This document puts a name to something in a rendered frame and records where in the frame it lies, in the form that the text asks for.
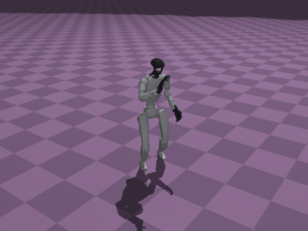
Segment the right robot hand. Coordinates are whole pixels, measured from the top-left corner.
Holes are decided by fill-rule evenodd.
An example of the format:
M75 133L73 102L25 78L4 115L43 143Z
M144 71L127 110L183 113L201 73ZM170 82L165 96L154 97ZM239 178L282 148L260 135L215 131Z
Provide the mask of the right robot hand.
M164 83L164 81L168 81L167 79L169 79L169 75L168 76L165 76L162 80L161 80L161 82L160 82L160 84L159 84L159 86L157 86L157 93L158 94L160 94L161 93L161 91L163 90L163 83Z

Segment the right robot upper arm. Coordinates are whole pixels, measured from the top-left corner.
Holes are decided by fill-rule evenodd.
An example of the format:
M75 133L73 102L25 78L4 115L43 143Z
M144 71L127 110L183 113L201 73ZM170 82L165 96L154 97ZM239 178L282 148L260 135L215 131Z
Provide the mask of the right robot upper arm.
M139 85L139 95L142 94L142 93L145 93L146 91L146 85L148 84L148 81L147 81L147 78L143 78L142 80L140 80L138 82L138 85ZM139 99L140 101L142 102L146 102L147 99L144 98L144 99Z

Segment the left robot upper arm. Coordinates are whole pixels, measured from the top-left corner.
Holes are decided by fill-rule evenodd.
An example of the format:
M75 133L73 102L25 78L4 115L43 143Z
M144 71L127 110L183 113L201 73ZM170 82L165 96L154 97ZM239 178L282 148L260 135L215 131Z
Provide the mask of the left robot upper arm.
M166 76L165 74L162 74L164 77ZM171 95L171 92L170 92L170 78L167 79L168 81L165 81L164 82L164 88L165 88L165 91L164 91L164 95L166 97L168 97L169 95Z

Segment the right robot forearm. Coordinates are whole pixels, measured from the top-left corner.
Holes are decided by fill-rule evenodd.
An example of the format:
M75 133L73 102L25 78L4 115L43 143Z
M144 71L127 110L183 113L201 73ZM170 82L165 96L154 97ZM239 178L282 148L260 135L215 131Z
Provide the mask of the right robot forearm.
M162 90L163 91L163 90ZM162 91L161 91L161 93L162 93ZM161 94L160 93L160 94ZM150 92L147 92L147 93L142 93L142 94L140 94L139 95L139 99L144 99L144 98L146 98L146 99L151 99L152 97L155 97L155 96L157 96L157 95L160 95L160 94L158 94L157 93L157 89L155 89L155 90L152 90L152 91L150 91Z

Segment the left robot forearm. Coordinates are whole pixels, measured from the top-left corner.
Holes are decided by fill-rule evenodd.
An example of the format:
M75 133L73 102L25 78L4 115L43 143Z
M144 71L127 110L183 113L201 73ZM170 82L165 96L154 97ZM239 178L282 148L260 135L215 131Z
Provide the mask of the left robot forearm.
M171 91L170 91L170 92L171 92ZM172 93L171 93L171 95L169 95L169 96L167 97L167 100L168 100L168 102L169 102L169 106L171 107L171 110L174 110L174 109L175 109L174 105L176 105L176 104L175 104L175 102L174 102Z

